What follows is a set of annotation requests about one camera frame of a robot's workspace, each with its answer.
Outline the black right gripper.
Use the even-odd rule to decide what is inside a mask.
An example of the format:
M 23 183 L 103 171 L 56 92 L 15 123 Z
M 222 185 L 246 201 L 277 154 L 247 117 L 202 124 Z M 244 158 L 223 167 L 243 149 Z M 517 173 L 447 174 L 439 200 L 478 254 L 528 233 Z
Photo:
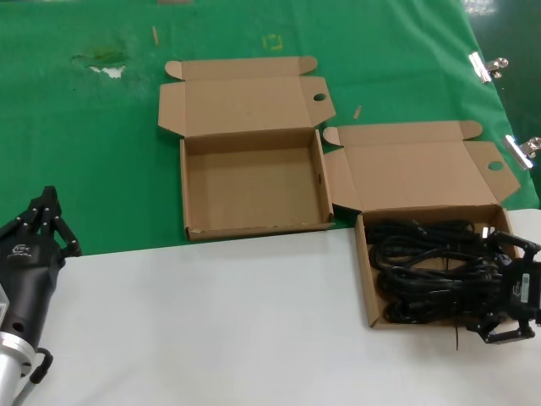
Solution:
M 502 293 L 507 315 L 518 321 L 514 330 L 497 332 L 504 320 L 502 315 L 489 313 L 477 321 L 468 322 L 465 327 L 474 332 L 487 344 L 504 344 L 535 337 L 530 321 L 540 321 L 540 263 L 533 261 L 540 251 L 540 245 L 516 235 L 494 231 L 485 239 L 485 245 L 495 253 L 506 256 L 505 247 L 523 251 L 523 259 L 513 260 L 502 273 Z

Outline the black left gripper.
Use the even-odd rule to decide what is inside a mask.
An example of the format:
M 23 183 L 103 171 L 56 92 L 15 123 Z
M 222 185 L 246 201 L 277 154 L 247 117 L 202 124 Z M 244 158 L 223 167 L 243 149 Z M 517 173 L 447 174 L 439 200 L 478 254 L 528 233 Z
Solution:
M 54 239 L 65 243 L 63 248 Z M 1 226 L 1 286 L 9 305 L 1 330 L 39 343 L 64 258 L 80 257 L 75 234 L 62 218 L 54 186 L 46 186 L 25 211 Z

